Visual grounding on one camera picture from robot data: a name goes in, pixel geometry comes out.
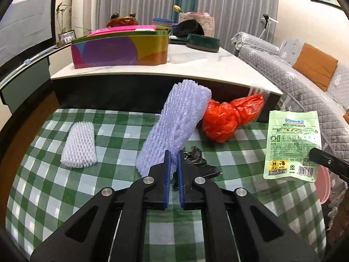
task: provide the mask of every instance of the yellow tulip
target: yellow tulip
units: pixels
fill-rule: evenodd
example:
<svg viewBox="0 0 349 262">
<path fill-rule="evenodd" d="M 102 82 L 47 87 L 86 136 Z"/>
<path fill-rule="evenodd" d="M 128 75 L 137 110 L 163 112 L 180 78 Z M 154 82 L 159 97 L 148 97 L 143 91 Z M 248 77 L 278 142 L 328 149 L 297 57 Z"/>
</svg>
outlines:
<svg viewBox="0 0 349 262">
<path fill-rule="evenodd" d="M 173 6 L 173 9 L 174 9 L 176 12 L 180 12 L 180 6 L 174 5 L 174 6 Z"/>
</svg>

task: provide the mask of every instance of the triangular cutout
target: triangular cutout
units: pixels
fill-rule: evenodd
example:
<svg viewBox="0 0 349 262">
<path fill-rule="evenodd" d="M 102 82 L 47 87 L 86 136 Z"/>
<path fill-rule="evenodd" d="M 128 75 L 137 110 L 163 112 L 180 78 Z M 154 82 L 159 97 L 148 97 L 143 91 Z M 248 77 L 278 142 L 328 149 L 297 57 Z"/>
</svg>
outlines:
<svg viewBox="0 0 349 262">
<path fill-rule="evenodd" d="M 97 210 L 97 206 L 93 206 L 90 210 L 88 210 L 88 212 L 81 219 L 79 219 L 70 229 L 68 229 L 66 236 L 78 242 L 84 242 L 96 216 Z"/>
<path fill-rule="evenodd" d="M 270 219 L 268 219 L 259 209 L 255 206 L 251 206 L 251 213 L 258 225 L 259 232 L 265 242 L 270 242 L 278 237 L 281 237 L 284 233 L 279 229 Z"/>
</svg>

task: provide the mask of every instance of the plant pot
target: plant pot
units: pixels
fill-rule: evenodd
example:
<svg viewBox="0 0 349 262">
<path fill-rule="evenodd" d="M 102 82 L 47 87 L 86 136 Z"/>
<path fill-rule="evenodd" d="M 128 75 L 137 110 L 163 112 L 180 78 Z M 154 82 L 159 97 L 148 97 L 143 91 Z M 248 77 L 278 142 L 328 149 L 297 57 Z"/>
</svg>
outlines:
<svg viewBox="0 0 349 262">
<path fill-rule="evenodd" d="M 61 48 L 64 45 L 66 45 L 66 42 L 65 40 L 58 40 L 56 44 L 57 44 L 57 48 Z"/>
</svg>

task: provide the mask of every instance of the red plastic bag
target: red plastic bag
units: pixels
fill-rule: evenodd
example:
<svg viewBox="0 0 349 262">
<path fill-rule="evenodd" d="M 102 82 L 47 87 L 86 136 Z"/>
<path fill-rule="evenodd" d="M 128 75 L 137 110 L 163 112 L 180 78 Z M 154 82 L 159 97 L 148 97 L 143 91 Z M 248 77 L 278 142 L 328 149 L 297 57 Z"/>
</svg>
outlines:
<svg viewBox="0 0 349 262">
<path fill-rule="evenodd" d="M 211 99 L 207 105 L 202 129 L 207 137 L 218 143 L 224 143 L 234 134 L 239 125 L 246 124 L 258 117 L 263 103 L 261 93 L 222 104 Z"/>
</svg>

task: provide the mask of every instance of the green packaging bag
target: green packaging bag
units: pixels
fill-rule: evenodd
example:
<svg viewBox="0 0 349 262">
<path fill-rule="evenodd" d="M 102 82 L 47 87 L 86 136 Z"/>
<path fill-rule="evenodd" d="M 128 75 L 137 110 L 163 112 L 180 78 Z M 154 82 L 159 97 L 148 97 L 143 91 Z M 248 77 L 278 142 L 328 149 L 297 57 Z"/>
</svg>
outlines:
<svg viewBox="0 0 349 262">
<path fill-rule="evenodd" d="M 271 111 L 263 177 L 315 182 L 319 165 L 309 160 L 312 148 L 321 149 L 316 111 Z"/>
</svg>

